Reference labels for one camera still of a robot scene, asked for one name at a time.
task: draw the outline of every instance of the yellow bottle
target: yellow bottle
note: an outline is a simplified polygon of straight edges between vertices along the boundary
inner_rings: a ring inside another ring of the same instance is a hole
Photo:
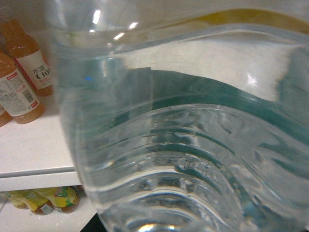
[[[0,104],[18,124],[32,122],[45,111],[14,62],[1,52]]]
[[[39,96],[53,93],[50,70],[38,43],[27,35],[9,7],[0,8],[0,31],[6,50]]]
[[[38,215],[47,215],[53,210],[52,203],[33,190],[7,191],[11,197],[25,203],[29,210]]]
[[[28,209],[28,206],[23,203],[21,200],[12,197],[8,192],[0,192],[0,195],[4,198],[9,199],[12,202],[12,205],[14,205],[18,209]]]
[[[78,193],[71,187],[38,188],[34,190],[50,200],[58,212],[68,214],[78,207]]]
[[[7,124],[12,120],[12,117],[5,111],[5,109],[0,105],[0,127]]]

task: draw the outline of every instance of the bottle cap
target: bottle cap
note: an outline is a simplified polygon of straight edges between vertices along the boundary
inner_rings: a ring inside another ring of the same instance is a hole
[[[15,14],[9,6],[0,7],[0,23],[10,21],[14,18]]]

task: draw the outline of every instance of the beverage bottle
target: beverage bottle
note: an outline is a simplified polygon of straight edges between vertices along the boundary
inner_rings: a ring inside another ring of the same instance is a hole
[[[0,127],[7,124],[12,120],[12,117],[5,111],[5,109],[0,105]]]
[[[28,209],[28,206],[25,203],[17,198],[12,197],[8,192],[1,192],[0,195],[9,199],[12,202],[12,205],[17,209]]]
[[[37,95],[51,95],[53,86],[45,56],[38,43],[24,32],[8,6],[0,8],[0,31],[6,40],[7,52]]]
[[[18,124],[32,122],[45,111],[14,62],[4,53],[0,53],[0,104]]]
[[[79,205],[78,193],[71,187],[37,188],[34,191],[50,200],[54,209],[61,213],[71,213]]]
[[[304,230],[309,1],[46,2],[62,126],[108,231]]]
[[[14,199],[18,199],[26,204],[29,210],[34,214],[47,215],[54,209],[52,203],[48,199],[40,196],[33,190],[14,190],[7,191],[7,193]]]

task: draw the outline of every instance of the bottle neck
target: bottle neck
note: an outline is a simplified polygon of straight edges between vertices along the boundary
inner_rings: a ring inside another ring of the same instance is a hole
[[[17,19],[0,24],[0,31],[2,32],[6,41],[12,41],[22,36],[25,36],[24,29],[21,27]]]

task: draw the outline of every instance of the clear plastic bottle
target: clear plastic bottle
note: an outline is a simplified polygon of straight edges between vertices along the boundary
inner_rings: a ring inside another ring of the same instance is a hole
[[[107,230],[304,230],[309,1],[46,2],[62,126]]]
[[[14,190],[7,193],[27,205],[29,210],[37,215],[47,215],[53,211],[52,203],[33,190]]]
[[[53,94],[50,69],[38,43],[27,35],[12,10],[0,8],[0,31],[6,40],[6,50],[39,96]]]
[[[45,111],[11,58],[0,53],[0,104],[18,124],[32,122]]]
[[[12,120],[12,117],[5,111],[5,109],[0,105],[0,127],[7,124]]]
[[[71,187],[37,188],[34,191],[50,200],[54,209],[61,213],[71,213],[79,205],[78,193]]]

